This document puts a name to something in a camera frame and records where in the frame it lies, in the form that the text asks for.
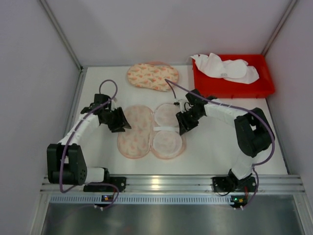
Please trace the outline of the white bras pile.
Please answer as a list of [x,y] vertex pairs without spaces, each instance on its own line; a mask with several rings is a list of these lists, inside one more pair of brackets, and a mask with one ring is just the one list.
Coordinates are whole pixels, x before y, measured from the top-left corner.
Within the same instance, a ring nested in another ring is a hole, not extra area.
[[260,78],[257,69],[243,59],[223,61],[214,53],[195,54],[191,58],[195,61],[197,69],[211,78],[242,84],[252,84]]

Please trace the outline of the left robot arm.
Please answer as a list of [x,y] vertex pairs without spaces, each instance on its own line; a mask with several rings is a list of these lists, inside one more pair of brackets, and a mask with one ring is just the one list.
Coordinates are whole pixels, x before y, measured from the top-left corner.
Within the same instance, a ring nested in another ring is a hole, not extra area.
[[131,129],[123,109],[116,107],[113,98],[95,94],[93,103],[83,108],[66,136],[47,147],[47,176],[51,184],[81,186],[110,181],[107,168],[87,166],[82,150],[83,141],[102,124],[112,133]]

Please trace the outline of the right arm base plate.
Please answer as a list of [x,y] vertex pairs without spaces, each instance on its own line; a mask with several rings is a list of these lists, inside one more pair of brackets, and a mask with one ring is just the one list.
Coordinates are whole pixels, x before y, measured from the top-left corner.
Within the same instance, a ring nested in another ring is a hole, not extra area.
[[257,186],[256,179],[252,176],[241,180],[230,176],[216,176],[212,178],[212,184],[213,191],[218,193],[254,192]]

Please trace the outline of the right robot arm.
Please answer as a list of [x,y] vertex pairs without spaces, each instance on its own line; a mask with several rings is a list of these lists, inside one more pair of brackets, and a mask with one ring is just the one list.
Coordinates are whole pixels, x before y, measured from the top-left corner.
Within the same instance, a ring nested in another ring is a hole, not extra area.
[[254,158],[275,144],[273,131],[263,110],[248,110],[224,104],[214,96],[201,96],[196,89],[185,97],[186,99],[176,99],[174,103],[180,109],[176,113],[179,134],[182,136],[196,128],[202,117],[215,118],[234,127],[241,155],[225,178],[237,183],[250,177],[253,167],[257,165]]

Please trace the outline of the floral mesh laundry bag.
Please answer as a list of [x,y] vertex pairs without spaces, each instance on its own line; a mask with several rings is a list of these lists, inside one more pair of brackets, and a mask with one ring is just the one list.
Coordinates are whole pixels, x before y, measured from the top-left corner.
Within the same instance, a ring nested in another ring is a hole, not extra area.
[[179,72],[163,62],[138,63],[127,71],[128,82],[138,88],[168,92],[171,88],[166,79],[178,83]]

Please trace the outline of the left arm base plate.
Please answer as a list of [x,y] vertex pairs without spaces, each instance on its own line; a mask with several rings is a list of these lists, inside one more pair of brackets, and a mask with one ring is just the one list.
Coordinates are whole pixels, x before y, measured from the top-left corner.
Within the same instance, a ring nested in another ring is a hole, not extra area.
[[113,187],[117,187],[119,192],[122,192],[126,188],[126,177],[112,177],[110,176],[104,182],[100,183],[89,183],[84,186],[83,192],[117,192]]

